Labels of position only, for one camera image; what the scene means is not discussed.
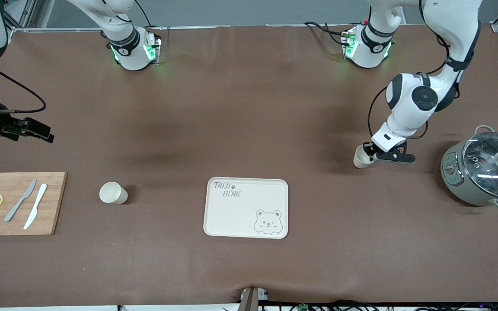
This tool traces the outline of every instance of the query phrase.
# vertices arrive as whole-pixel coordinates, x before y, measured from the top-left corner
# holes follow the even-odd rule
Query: cartoon bear face
[[[282,213],[278,210],[272,213],[265,213],[263,210],[258,210],[255,231],[257,231],[257,234],[279,235],[283,230],[282,222],[280,221],[281,216]]]

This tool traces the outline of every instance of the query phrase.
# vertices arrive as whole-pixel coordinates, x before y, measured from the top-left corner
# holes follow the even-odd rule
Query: brown table
[[[425,26],[396,40],[360,69],[308,28],[172,30],[159,66],[128,72],[98,33],[14,34],[0,69],[47,100],[35,118],[55,143],[0,140],[0,171],[69,177],[55,235],[0,237],[0,307],[225,303],[248,286],[283,301],[498,301],[498,210],[457,201],[439,174],[477,125],[498,130],[498,34],[484,26],[462,97],[409,144],[415,164],[357,170],[376,92],[443,61]],[[0,96],[38,106],[2,78]],[[379,101],[373,127],[388,114]],[[287,181],[287,237],[204,234],[214,176]],[[99,201],[107,181],[127,185],[126,205]]]

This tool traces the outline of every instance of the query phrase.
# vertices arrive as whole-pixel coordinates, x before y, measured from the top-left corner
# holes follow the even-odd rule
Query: cooking pot
[[[488,132],[478,133],[482,128]],[[478,126],[472,138],[445,152],[441,176],[462,201],[498,207],[498,133],[489,126]]]

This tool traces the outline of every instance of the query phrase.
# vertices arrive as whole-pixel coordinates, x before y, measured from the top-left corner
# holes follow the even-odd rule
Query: white paper cup
[[[374,161],[370,161],[370,157],[366,152],[364,152],[364,147],[359,145],[354,152],[353,164],[357,168],[367,168],[368,165],[371,165]]]
[[[99,199],[105,203],[122,204],[128,199],[128,193],[118,183],[109,181],[99,190]]]

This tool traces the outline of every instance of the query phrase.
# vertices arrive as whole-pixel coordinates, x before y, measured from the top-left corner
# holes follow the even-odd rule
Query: plastic knife
[[[24,230],[28,229],[28,227],[32,224],[36,216],[38,215],[38,205],[42,200],[42,197],[47,189],[47,184],[41,184],[40,190],[38,191],[38,197],[36,197],[36,202],[34,203],[34,207],[32,207],[32,211],[30,212],[30,216],[28,216],[28,220],[26,220],[26,224],[24,224]]]
[[[28,189],[26,189],[26,192],[22,195],[22,198],[14,205],[14,207],[5,215],[5,218],[3,219],[4,221],[10,221],[16,211],[18,210],[18,207],[22,204],[24,200],[26,200],[30,194],[32,194],[32,191],[34,191],[34,187],[36,187],[36,180],[34,179]]]

